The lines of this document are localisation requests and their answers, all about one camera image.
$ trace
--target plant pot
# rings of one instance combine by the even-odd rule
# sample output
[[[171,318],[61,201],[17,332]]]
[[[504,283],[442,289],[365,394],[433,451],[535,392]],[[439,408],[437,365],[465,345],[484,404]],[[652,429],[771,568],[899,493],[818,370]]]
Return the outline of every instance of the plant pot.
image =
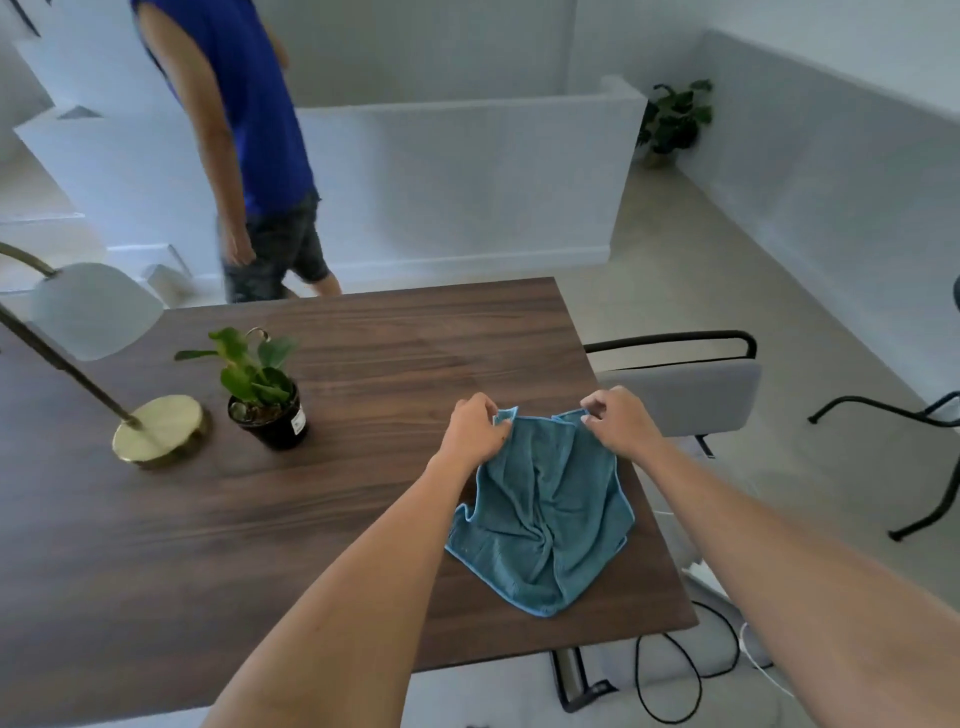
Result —
[[[230,406],[239,401],[236,397],[231,397],[227,402],[227,416],[237,423],[241,429],[247,430],[257,440],[270,449],[290,449],[299,445],[306,437],[306,431],[310,428],[306,421],[306,415],[300,406],[300,390],[294,383],[294,396],[290,398],[283,411],[275,420],[259,425],[247,425],[238,423],[229,412]]]
[[[673,164],[674,153],[670,152],[669,154],[662,155],[659,152],[654,152],[652,149],[647,150],[646,157],[643,158],[643,166],[647,169],[661,169],[662,167],[668,167]]]

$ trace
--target low white partition wall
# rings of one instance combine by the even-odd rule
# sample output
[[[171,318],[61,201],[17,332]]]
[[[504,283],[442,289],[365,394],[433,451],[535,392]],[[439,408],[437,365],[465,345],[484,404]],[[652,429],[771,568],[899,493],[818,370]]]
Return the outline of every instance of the low white partition wall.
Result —
[[[645,104],[607,77],[585,96],[301,109],[327,260],[347,282],[603,262]],[[17,132],[107,247],[170,245],[219,275],[182,113],[64,111]]]

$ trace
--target desk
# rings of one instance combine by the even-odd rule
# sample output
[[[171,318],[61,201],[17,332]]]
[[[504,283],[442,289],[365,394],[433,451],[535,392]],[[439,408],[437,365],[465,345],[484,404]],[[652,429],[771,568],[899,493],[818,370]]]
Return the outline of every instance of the desk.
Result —
[[[288,452],[232,425],[210,330],[292,335],[311,424]],[[306,587],[421,473],[454,402],[484,391],[550,415],[596,386],[552,279],[168,311],[84,366],[129,406],[183,393],[213,430],[192,459],[114,459],[116,422],[0,332],[0,725],[209,705]],[[530,617],[446,555],[417,670],[601,643],[696,622],[633,469],[636,526],[568,610]],[[469,497],[469,488],[465,497]],[[543,669],[549,669],[544,659]]]

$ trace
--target small potted plant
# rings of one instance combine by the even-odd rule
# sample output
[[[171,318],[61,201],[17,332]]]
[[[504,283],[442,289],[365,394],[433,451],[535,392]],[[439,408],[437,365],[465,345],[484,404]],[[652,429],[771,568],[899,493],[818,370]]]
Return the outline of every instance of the small potted plant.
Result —
[[[247,338],[258,332],[262,340],[256,353],[249,351]],[[289,337],[272,339],[262,328],[247,335],[236,328],[224,328],[208,334],[215,350],[177,352],[175,361],[220,356],[227,366],[220,383],[230,392],[229,417],[273,449],[290,449],[306,436],[307,422],[300,406],[297,383],[281,369],[297,342]]]
[[[713,91],[709,79],[694,81],[680,93],[667,84],[654,86],[654,90],[659,88],[665,95],[647,102],[636,138],[638,149],[650,144],[643,158],[643,166],[650,168],[669,164],[676,150],[692,147],[700,135],[700,127],[713,121],[713,107],[701,103],[703,97]]]

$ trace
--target desk lamp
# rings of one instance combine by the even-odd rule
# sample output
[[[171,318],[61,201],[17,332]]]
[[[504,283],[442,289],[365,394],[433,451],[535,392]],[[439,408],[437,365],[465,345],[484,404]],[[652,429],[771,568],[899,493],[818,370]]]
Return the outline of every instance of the desk lamp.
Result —
[[[117,353],[149,331],[163,314],[163,304],[116,268],[76,263],[52,268],[34,255],[0,242],[0,255],[19,260],[43,275],[30,294],[36,327],[79,361]],[[62,354],[0,303],[0,324],[51,365],[66,372],[120,418],[113,452],[141,466],[161,465],[199,442],[204,430],[200,403],[186,395],[169,395],[128,412]]]

